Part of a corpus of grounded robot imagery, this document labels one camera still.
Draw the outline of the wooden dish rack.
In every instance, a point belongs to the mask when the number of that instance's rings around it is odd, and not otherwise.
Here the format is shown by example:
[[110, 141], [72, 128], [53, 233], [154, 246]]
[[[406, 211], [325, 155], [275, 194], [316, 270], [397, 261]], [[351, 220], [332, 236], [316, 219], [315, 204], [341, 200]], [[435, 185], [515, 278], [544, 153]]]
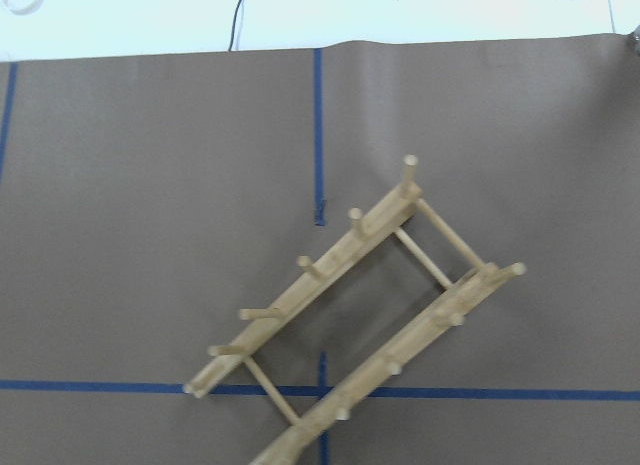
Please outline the wooden dish rack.
[[[207, 363], [183, 385], [201, 399], [238, 370], [254, 379], [286, 420], [256, 463], [297, 463], [372, 392], [525, 273], [523, 263], [499, 266], [466, 243], [425, 199], [417, 164], [405, 156], [393, 188], [369, 209], [351, 208], [345, 233], [320, 256], [299, 256], [298, 276], [274, 300], [240, 309], [242, 329], [210, 345]], [[261, 360], [312, 339], [345, 353], [351, 370], [300, 412]]]

